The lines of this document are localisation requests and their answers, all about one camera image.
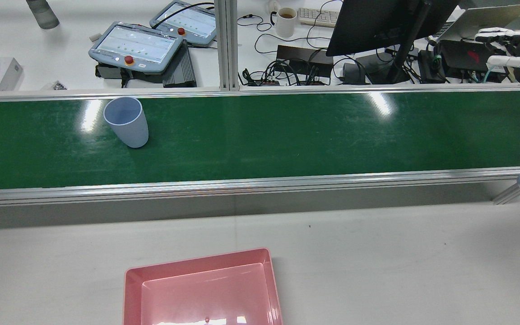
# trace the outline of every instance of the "red logo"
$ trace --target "red logo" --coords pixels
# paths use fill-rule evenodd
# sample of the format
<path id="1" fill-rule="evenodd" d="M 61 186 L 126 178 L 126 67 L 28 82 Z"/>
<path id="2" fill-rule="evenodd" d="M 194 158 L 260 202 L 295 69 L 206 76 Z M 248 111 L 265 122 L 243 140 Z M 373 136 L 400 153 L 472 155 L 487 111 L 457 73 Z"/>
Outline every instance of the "red logo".
<path id="1" fill-rule="evenodd" d="M 473 58 L 473 60 L 476 62 L 476 63 L 480 63 L 481 62 L 481 58 L 479 58 L 478 54 L 473 52 L 473 51 L 467 51 L 467 54 Z"/>

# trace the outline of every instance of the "metal frame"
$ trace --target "metal frame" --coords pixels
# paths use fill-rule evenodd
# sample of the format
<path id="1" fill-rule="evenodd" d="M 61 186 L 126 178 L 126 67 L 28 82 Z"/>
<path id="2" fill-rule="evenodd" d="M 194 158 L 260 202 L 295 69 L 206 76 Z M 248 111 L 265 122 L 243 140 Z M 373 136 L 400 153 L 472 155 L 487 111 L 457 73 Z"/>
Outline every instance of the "metal frame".
<path id="1" fill-rule="evenodd" d="M 481 183 L 516 179 L 519 174 L 520 167 L 508 167 L 74 186 L 56 189 L 9 189 L 0 190 L 0 206 Z"/>
<path id="2" fill-rule="evenodd" d="M 517 183 L 511 185 L 508 189 L 502 191 L 499 195 L 493 198 L 494 205 L 507 204 L 514 198 L 520 195 L 520 187 Z"/>
<path id="3" fill-rule="evenodd" d="M 411 84 L 405 86 L 369 85 L 369 86 L 302 86 L 302 87 L 242 87 L 240 91 L 219 91 L 215 87 L 197 88 L 163 88 L 158 91 L 150 89 L 117 89 L 117 90 L 49 90 L 49 91 L 0 91 L 0 101 L 54 101 L 66 99 L 108 99 L 121 96 L 137 96 L 140 98 L 166 97 L 219 97 L 250 95 L 301 95 L 301 94 L 363 94 L 381 91 L 384 93 L 460 93 L 470 91 L 520 91 L 520 84 L 448 84 L 446 88 L 438 84 Z"/>
<path id="4" fill-rule="evenodd" d="M 221 91 L 238 91 L 238 29 L 236 0 L 215 0 L 218 66 Z"/>

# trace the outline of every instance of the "water bottle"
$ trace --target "water bottle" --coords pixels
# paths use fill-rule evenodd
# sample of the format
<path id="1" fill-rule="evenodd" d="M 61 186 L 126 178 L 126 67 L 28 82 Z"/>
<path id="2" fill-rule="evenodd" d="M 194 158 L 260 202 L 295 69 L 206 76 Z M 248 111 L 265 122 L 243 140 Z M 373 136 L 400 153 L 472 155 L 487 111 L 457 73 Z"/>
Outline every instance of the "water bottle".
<path id="1" fill-rule="evenodd" d="M 53 13 L 47 0 L 26 0 L 31 13 L 35 17 L 39 27 L 43 29 L 52 29 L 60 24 L 56 14 Z"/>

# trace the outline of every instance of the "black device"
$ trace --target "black device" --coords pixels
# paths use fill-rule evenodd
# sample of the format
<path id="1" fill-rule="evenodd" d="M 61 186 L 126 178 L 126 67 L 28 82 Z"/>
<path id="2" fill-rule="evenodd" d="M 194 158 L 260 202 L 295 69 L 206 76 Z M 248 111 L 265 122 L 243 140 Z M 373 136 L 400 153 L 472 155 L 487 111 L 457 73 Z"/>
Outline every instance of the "black device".
<path id="1" fill-rule="evenodd" d="M 186 41 L 181 44 L 167 68 L 159 74 L 147 74 L 99 63 L 95 67 L 95 75 L 104 79 L 138 79 L 151 83 L 162 83 L 164 88 L 197 87 L 194 66 Z"/>
<path id="2" fill-rule="evenodd" d="M 309 74 L 315 67 L 316 76 L 330 78 L 330 73 L 334 68 L 332 58 L 327 57 L 324 50 L 278 45 L 276 59 L 287 62 L 293 72 L 297 74 Z M 286 66 L 281 65 L 275 65 L 274 69 L 281 72 L 292 72 Z"/>
<path id="3" fill-rule="evenodd" d="M 373 84 L 409 80 L 403 64 L 414 40 L 433 35 L 460 0 L 344 0 L 327 56 L 353 54 L 400 45 L 393 58 L 368 56 L 359 61 Z"/>
<path id="4" fill-rule="evenodd" d="M 423 83 L 445 83 L 442 59 L 434 53 L 421 50 L 418 55 L 418 68 Z"/>
<path id="5" fill-rule="evenodd" d="M 445 76 L 450 78 L 466 78 L 466 72 L 475 72 L 485 76 L 489 67 L 487 60 L 494 54 L 482 43 L 440 41 L 438 51 L 442 56 Z M 507 76 L 506 72 L 491 72 L 487 80 L 501 82 Z"/>
<path id="6" fill-rule="evenodd" d="M 342 67 L 343 84 L 367 84 L 365 71 L 353 63 L 345 63 Z"/>

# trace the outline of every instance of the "keyboard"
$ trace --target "keyboard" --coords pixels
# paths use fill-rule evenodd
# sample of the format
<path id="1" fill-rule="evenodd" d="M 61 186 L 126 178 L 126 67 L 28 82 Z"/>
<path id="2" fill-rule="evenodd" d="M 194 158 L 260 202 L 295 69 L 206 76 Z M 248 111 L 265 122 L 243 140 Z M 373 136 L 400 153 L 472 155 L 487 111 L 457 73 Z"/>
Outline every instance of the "keyboard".
<path id="1" fill-rule="evenodd" d="M 338 12 L 328 10 L 323 10 L 320 13 L 318 9 L 300 8 L 298 9 L 298 21 L 304 25 L 334 27 L 338 14 Z"/>
<path id="2" fill-rule="evenodd" d="M 442 35 L 443 33 L 445 33 L 445 31 L 450 27 L 450 25 L 452 25 L 454 23 L 454 21 L 447 21 L 446 23 L 444 23 L 444 25 L 442 25 L 440 31 L 436 32 L 433 37 L 440 37 L 440 35 Z"/>

